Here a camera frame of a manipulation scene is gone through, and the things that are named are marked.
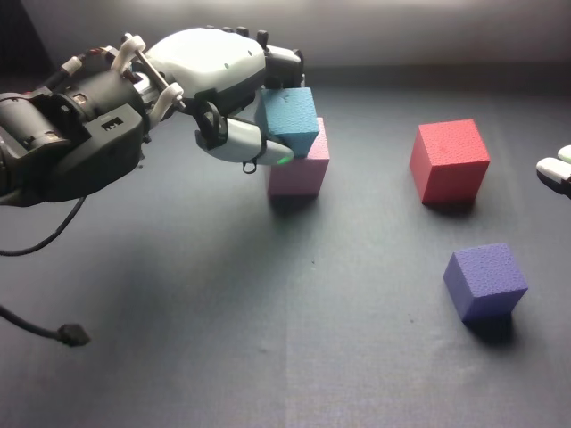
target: purple block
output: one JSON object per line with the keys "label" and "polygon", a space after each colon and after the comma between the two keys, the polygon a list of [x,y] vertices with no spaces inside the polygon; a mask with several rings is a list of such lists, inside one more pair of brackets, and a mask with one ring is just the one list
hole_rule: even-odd
{"label": "purple block", "polygon": [[268,196],[317,196],[329,164],[329,149],[323,119],[318,118],[319,135],[304,159],[266,169]]}
{"label": "purple block", "polygon": [[508,314],[527,291],[506,243],[454,252],[444,282],[462,321]]}

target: robotic hand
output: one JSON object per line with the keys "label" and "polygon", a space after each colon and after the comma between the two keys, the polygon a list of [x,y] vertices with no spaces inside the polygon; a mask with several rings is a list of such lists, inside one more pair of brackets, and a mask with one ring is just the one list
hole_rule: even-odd
{"label": "robotic hand", "polygon": [[558,157],[540,160],[537,177],[554,192],[571,199],[571,145],[559,150]]}
{"label": "robotic hand", "polygon": [[[255,123],[233,117],[253,102],[256,91],[304,84],[299,51],[256,40],[248,29],[188,29],[164,38],[146,53],[139,36],[126,34],[117,51],[90,49],[65,62],[37,90],[0,94],[0,205],[27,207],[78,199],[58,229],[34,247],[0,251],[15,257],[53,241],[71,222],[86,196],[133,170],[149,131],[174,110],[192,116],[196,142],[208,154],[243,164],[290,161],[294,153],[265,135]],[[108,70],[72,83],[70,77],[91,56]],[[38,327],[0,306],[0,317],[70,346],[89,342],[79,325],[58,331]]]}

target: gray wall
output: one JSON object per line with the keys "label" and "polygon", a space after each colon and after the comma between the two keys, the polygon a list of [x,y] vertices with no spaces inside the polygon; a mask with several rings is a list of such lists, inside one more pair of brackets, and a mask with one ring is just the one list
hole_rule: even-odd
{"label": "gray wall", "polygon": [[310,66],[571,60],[569,0],[22,0],[56,63],[124,32],[266,29]]}

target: light blue block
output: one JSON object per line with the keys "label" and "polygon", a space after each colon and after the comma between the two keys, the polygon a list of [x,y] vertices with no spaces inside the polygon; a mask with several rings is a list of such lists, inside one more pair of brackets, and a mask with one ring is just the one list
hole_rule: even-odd
{"label": "light blue block", "polygon": [[262,89],[255,120],[268,135],[305,158],[319,134],[318,115],[308,87]]}

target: tabletop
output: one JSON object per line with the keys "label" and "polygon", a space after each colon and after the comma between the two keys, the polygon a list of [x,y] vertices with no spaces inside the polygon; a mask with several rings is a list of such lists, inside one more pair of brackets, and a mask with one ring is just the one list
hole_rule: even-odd
{"label": "tabletop", "polygon": [[[142,168],[54,243],[0,259],[3,305],[93,338],[68,349],[0,322],[0,425],[568,426],[571,202],[534,166],[569,144],[570,91],[462,73],[308,73],[331,154],[314,201],[269,203],[263,174],[203,153],[192,120],[163,122]],[[454,119],[476,121],[492,163],[471,210],[432,210],[410,152],[419,124]],[[72,206],[0,209],[0,247]],[[529,291],[505,328],[469,329],[443,272],[500,242]]]}

